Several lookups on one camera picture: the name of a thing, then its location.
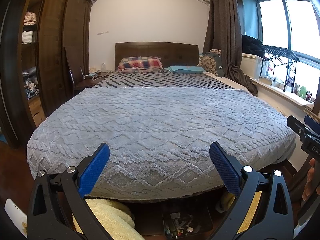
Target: green plush toy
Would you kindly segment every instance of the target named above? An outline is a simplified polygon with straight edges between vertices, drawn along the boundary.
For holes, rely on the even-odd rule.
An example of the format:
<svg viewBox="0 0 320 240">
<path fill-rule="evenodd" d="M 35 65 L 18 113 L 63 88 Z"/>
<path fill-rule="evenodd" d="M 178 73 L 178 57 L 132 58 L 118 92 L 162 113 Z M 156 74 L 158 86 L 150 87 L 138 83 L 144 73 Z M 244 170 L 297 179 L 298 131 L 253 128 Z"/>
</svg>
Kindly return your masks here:
<svg viewBox="0 0 320 240">
<path fill-rule="evenodd" d="M 306 100 L 307 98 L 307 89 L 306 87 L 301 87 L 300 91 L 297 93 L 297 95 L 301 98 L 303 98 L 304 100 Z"/>
</svg>

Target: window sill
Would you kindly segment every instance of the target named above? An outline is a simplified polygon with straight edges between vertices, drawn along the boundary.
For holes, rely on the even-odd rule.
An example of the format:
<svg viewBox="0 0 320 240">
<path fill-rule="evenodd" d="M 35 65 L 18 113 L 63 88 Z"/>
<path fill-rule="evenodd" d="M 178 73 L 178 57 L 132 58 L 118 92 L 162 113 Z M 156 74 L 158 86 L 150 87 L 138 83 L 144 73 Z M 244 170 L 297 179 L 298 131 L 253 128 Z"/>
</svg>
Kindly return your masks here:
<svg viewBox="0 0 320 240">
<path fill-rule="evenodd" d="M 312 118 L 316 119 L 317 121 L 320 121 L 320 117 L 312 112 L 313 106 L 314 106 L 313 103 L 311 104 L 311 103 L 307 102 L 306 100 L 298 97 L 294 93 L 291 93 L 291 92 L 288 92 L 288 91 L 283 92 L 283 90 L 281 90 L 280 88 L 264 84 L 264 83 L 260 82 L 257 79 L 251 79 L 251 80 L 252 80 L 252 83 L 257 85 L 258 87 L 262 87 L 265 90 L 268 90 L 271 93 L 273 93 L 273 94 L 281 97 L 282 99 L 288 101 L 289 103 L 292 103 L 293 105 L 295 105 L 297 108 L 299 108 L 302 111 L 304 111 L 306 114 L 308 114 Z"/>
</svg>

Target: finger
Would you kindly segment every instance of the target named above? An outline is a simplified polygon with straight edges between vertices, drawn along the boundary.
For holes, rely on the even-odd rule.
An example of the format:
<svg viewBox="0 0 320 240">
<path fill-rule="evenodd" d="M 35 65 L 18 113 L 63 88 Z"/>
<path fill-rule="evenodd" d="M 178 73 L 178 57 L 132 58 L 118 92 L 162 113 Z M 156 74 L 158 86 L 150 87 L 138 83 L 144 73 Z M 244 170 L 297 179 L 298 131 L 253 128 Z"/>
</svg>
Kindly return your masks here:
<svg viewBox="0 0 320 240">
<path fill-rule="evenodd" d="M 307 198 L 308 198 L 308 196 L 306 195 L 306 193 L 305 193 L 305 191 L 304 191 L 303 194 L 302 194 L 302 199 L 303 199 L 303 201 L 306 201 Z"/>
<path fill-rule="evenodd" d="M 316 164 L 316 160 L 312 158 L 309 163 L 312 167 L 314 167 Z"/>
<path fill-rule="evenodd" d="M 315 169 L 314 167 L 312 167 L 309 171 L 308 171 L 308 181 L 311 181 L 313 179 L 313 175 L 315 174 Z"/>
<path fill-rule="evenodd" d="M 307 196 L 311 195 L 311 193 L 312 193 L 311 190 L 312 190 L 311 189 L 311 183 L 307 183 L 305 188 L 304 188 L 304 192 L 306 193 Z"/>
</svg>

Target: bed frame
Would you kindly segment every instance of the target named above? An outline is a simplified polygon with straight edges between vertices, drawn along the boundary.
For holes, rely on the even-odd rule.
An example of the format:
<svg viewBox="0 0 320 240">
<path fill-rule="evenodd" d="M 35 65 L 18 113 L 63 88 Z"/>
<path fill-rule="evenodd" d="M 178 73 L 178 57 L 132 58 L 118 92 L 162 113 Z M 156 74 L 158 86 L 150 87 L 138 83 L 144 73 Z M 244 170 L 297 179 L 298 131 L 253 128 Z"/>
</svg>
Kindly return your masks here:
<svg viewBox="0 0 320 240">
<path fill-rule="evenodd" d="M 161 57 L 163 68 L 171 65 L 197 66 L 197 45 L 172 42 L 124 42 L 116 43 L 115 67 L 125 57 Z"/>
</svg>

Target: metal rack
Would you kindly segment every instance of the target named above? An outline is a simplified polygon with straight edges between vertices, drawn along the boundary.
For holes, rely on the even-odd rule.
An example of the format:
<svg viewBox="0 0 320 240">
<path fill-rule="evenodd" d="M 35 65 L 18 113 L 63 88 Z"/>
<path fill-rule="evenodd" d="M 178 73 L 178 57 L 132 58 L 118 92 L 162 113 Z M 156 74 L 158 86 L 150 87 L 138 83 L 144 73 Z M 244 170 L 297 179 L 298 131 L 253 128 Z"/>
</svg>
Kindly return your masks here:
<svg viewBox="0 0 320 240">
<path fill-rule="evenodd" d="M 275 66 L 273 69 L 273 74 L 275 73 L 275 68 L 277 66 L 284 65 L 287 68 L 287 75 L 286 75 L 285 82 L 284 82 L 284 90 L 283 90 L 284 92 L 285 92 L 285 89 L 287 86 L 286 84 L 288 83 L 289 77 L 291 77 L 290 76 L 291 71 L 294 73 L 293 86 L 291 88 L 291 92 L 293 92 L 294 81 L 296 79 L 297 62 L 300 62 L 299 58 L 296 56 L 296 54 L 292 50 L 289 50 L 289 49 L 274 47 L 274 46 L 267 46 L 267 45 L 264 45 L 264 49 L 265 49 L 265 53 L 268 54 L 268 58 L 263 59 L 262 65 L 265 61 L 271 60 L 271 62 Z M 288 62 L 284 62 L 281 59 L 281 57 L 288 58 Z M 277 59 L 281 62 L 281 64 L 276 65 Z"/>
</svg>

